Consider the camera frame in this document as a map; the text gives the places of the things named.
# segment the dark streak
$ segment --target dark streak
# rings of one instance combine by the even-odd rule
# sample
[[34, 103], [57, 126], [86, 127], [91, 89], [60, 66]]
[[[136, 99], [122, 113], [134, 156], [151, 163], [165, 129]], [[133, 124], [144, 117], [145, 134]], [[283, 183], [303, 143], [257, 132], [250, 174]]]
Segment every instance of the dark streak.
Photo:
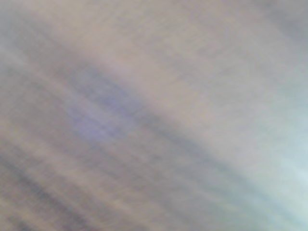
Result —
[[17, 216], [10, 217], [9, 221], [15, 226], [16, 231], [38, 231], [37, 229], [32, 228], [30, 225], [22, 221]]
[[[15, 151], [21, 152], [21, 150], [18, 150], [17, 147], [13, 148], [15, 149]], [[64, 219], [66, 224], [64, 224], [63, 226], [74, 227], [74, 231], [95, 231], [95, 229], [91, 227], [80, 214], [74, 212], [73, 209], [62, 204], [52, 195], [47, 193], [43, 187], [41, 187], [35, 181], [31, 180], [21, 168], [11, 164], [11, 162], [6, 160], [3, 155], [0, 155], [0, 161], [18, 176], [19, 181], [23, 185], [23, 187], [29, 189], [33, 193], [33, 195], [37, 196], [44, 203], [55, 207], [58, 211], [60, 211], [59, 214], [65, 214]]]

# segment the purple smudge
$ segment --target purple smudge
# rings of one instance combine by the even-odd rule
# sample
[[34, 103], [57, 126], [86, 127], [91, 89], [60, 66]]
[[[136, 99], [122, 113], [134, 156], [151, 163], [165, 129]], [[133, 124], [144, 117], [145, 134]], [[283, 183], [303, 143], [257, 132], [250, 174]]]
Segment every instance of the purple smudge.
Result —
[[125, 136], [136, 127], [136, 114], [141, 111], [141, 104], [97, 69], [87, 67], [79, 70], [71, 79], [70, 86], [95, 103], [102, 112], [98, 115], [92, 109], [81, 109], [78, 102], [67, 102], [74, 130], [82, 138], [110, 141]]

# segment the textured surface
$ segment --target textured surface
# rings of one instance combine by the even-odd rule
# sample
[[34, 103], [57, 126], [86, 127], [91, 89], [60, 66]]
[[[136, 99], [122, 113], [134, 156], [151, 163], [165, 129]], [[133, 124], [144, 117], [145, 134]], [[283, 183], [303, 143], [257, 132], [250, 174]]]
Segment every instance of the textured surface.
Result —
[[306, 231], [306, 0], [0, 0], [3, 231]]

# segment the bluish blotch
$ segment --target bluish blotch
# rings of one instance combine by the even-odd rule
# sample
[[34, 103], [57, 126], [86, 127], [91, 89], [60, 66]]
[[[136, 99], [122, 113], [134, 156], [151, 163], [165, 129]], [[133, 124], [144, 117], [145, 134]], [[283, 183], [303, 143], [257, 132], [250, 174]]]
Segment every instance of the bluish blotch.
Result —
[[136, 127], [137, 114], [142, 110], [140, 102], [96, 68], [88, 66], [76, 71], [70, 87], [100, 109], [98, 114], [97, 110], [85, 109], [73, 99], [68, 100], [67, 111], [74, 130], [84, 139], [110, 141]]

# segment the beige surface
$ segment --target beige surface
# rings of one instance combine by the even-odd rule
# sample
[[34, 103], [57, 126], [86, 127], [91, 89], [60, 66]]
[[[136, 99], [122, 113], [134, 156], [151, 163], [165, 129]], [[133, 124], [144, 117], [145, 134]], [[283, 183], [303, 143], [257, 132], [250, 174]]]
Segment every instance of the beige surface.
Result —
[[308, 229], [306, 0], [0, 3], [1, 230]]

